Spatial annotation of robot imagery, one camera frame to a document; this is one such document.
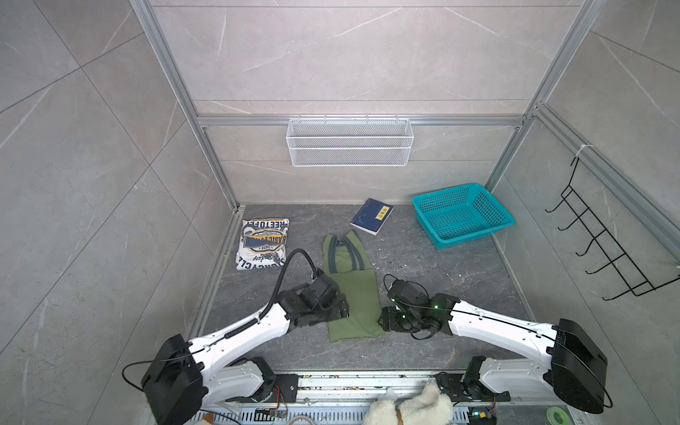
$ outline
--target teal plastic basket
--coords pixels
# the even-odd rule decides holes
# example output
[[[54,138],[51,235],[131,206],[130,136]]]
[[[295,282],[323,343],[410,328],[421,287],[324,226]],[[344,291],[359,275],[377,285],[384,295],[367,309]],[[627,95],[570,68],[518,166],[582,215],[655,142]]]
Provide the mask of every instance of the teal plastic basket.
[[[413,198],[418,222],[438,250],[493,235],[515,218],[481,184],[421,194]]]

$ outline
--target aluminum frame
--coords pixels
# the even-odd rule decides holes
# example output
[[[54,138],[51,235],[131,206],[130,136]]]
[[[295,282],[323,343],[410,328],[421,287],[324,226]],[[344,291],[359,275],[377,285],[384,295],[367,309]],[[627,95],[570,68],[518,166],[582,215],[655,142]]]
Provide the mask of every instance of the aluminum frame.
[[[647,230],[680,260],[680,226],[652,201],[644,191],[631,182],[607,157],[595,147],[581,149],[582,145],[590,145],[576,130],[572,129],[548,105],[538,104],[534,110],[536,117],[557,137],[571,152],[579,153],[581,162],[609,189],[633,215],[645,225]]]
[[[149,43],[156,54],[156,58],[158,58],[160,67],[163,69],[163,73],[170,83],[172,91],[175,93],[177,102],[186,116],[186,120],[191,127],[191,131],[199,141],[199,145],[203,151],[203,154],[205,155],[205,159],[207,160],[210,169],[215,175],[215,178],[220,185],[220,189],[222,189],[224,198],[229,204],[229,207],[235,211],[238,207],[238,202],[236,200],[236,196],[234,195],[234,191],[231,189],[231,186],[229,186],[229,182],[226,178],[226,174],[224,173],[224,169],[222,168],[222,163],[215,152],[215,148],[212,146],[210,139],[205,133],[205,129],[203,129],[198,122],[198,114],[196,112],[194,103],[189,96],[189,92],[182,79],[182,76],[180,75],[177,64],[172,57],[170,47],[168,47],[167,41],[163,36],[163,32],[160,29],[160,25],[156,20],[156,15],[154,14],[151,5],[149,4],[148,0],[130,0],[130,3],[132,8],[135,10],[137,18],[139,19],[139,23],[141,24],[146,37],[149,39]]]
[[[405,118],[410,120],[411,125],[484,125],[484,126],[521,126],[524,123],[524,116],[512,114],[490,114],[490,115],[292,115],[292,114],[253,114],[253,115],[200,115],[198,122],[201,126],[263,126],[281,125],[287,126],[290,120],[298,119],[320,119],[320,118],[347,118],[347,119],[393,119]]]
[[[505,173],[508,165],[510,165],[512,158],[515,156],[515,153],[517,153],[517,150],[520,148],[528,128],[531,127],[532,122],[536,118],[533,110],[536,109],[539,103],[545,102],[545,100],[553,92],[557,86],[557,83],[562,77],[562,74],[564,74],[564,70],[571,62],[571,59],[579,49],[579,46],[583,42],[583,39],[585,39],[588,31],[595,23],[595,20],[600,14],[602,8],[605,6],[606,2],[607,0],[585,0],[583,2],[579,13],[576,15],[576,19],[574,19],[574,22],[572,23],[568,33],[566,34],[566,37],[564,38],[564,42],[560,46],[560,49],[555,56],[555,59],[553,59],[552,63],[550,64],[550,67],[548,68],[545,77],[543,77],[543,80],[539,84],[538,89],[534,93],[531,102],[529,102],[529,106],[524,113],[524,116],[526,117],[524,125],[522,128],[515,129],[515,132],[510,137],[510,140],[505,146],[503,153],[500,154],[496,166],[491,171],[489,178],[484,184],[484,187],[489,192],[494,191],[496,185],[500,181],[500,178],[503,176],[503,173]]]
[[[232,251],[234,248],[234,241],[236,241],[239,230],[241,229],[241,219],[243,219],[243,207],[239,207],[236,212],[231,215],[231,218],[224,229],[222,243],[215,254],[213,269],[199,296],[199,304],[196,307],[196,313],[193,315],[192,321],[189,322],[186,331],[187,341],[200,337],[205,331],[205,323],[210,315],[217,289],[220,287],[224,269],[227,267],[227,264],[231,264],[229,259],[233,258]]]

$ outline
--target white fluffy cloth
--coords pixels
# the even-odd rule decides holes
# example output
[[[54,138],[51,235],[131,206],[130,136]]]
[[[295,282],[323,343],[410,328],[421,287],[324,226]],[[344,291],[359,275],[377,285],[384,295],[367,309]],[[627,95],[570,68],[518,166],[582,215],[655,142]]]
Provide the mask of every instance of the white fluffy cloth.
[[[446,425],[454,416],[448,396],[439,393],[435,384],[425,385],[421,395],[406,400],[399,406],[404,425]],[[394,401],[378,400],[364,416],[362,425],[397,425]]]
[[[361,425],[397,425],[397,422],[394,401],[378,400],[369,407]]]

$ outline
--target cable tie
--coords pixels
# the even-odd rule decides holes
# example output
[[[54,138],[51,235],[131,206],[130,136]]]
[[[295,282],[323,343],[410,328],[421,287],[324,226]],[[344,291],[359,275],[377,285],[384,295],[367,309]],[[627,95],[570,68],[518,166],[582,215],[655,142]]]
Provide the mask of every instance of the cable tie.
[[[581,144],[581,147],[576,151],[576,155],[575,155],[575,156],[578,157],[578,155],[581,153],[581,151],[582,151],[586,146],[587,146],[587,147],[590,147],[590,148],[594,148],[594,147],[595,147],[595,145],[587,145],[587,144],[585,144],[585,143],[582,143],[582,144]]]

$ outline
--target gray tile wall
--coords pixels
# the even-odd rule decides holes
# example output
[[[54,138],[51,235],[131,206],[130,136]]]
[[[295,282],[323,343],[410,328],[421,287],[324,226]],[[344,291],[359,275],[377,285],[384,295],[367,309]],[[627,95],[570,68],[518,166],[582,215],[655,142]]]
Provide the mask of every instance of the gray tile wall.
[[[608,1],[548,100],[588,143],[595,145],[678,221],[679,20],[680,3],[676,1]],[[562,158],[565,155],[543,152],[535,140],[525,144],[528,146],[523,146],[522,151],[526,154],[518,154],[513,161],[518,165],[524,161],[525,169],[511,167],[507,177],[529,210],[534,211],[539,208],[534,201],[543,202],[542,184],[537,182],[549,181],[546,161],[552,162],[555,175],[567,159]],[[529,146],[534,146],[530,164],[527,162]],[[558,158],[561,164],[556,167],[554,161]],[[677,276],[677,260],[600,182],[585,175],[582,184],[590,206],[652,282],[658,285]],[[595,250],[589,257],[574,256],[572,251],[578,241],[569,239],[573,233],[550,233],[543,226],[544,215],[536,216],[537,222],[548,239],[555,240],[553,245],[558,255],[654,415],[662,424],[677,423],[680,418],[680,405],[674,395],[680,388],[677,282],[641,297],[628,295],[608,303],[601,301],[600,295],[615,293],[616,285],[621,288],[613,270],[587,279],[583,270],[604,264],[602,254]],[[639,279],[629,266],[621,266],[624,275]]]
[[[585,251],[590,236],[579,223],[558,230],[575,219],[565,204],[554,213],[545,211],[559,203],[572,160],[573,154],[541,124],[530,130],[494,191],[517,220],[496,240],[537,319],[576,320],[607,355],[607,389],[615,408],[605,412],[603,423],[675,423],[680,417],[674,395],[680,388],[680,283],[639,297],[602,299],[626,290],[625,283],[611,266],[587,275],[607,263],[605,255],[596,246],[576,255]],[[677,276],[677,261],[582,164],[573,187],[652,282]],[[575,202],[575,209],[581,213],[585,207]],[[597,233],[601,227],[588,214],[585,221]],[[618,255],[608,237],[599,240],[610,256]],[[630,263],[617,265],[630,282],[642,281]]]
[[[416,126],[405,167],[293,167],[284,126],[210,127],[236,197],[244,203],[410,203],[413,196],[484,184],[510,126]]]
[[[0,423],[131,424],[230,211],[127,1],[0,16]]]
[[[202,114],[521,114],[580,2],[155,4]]]
[[[680,221],[680,3],[610,0],[548,104]]]

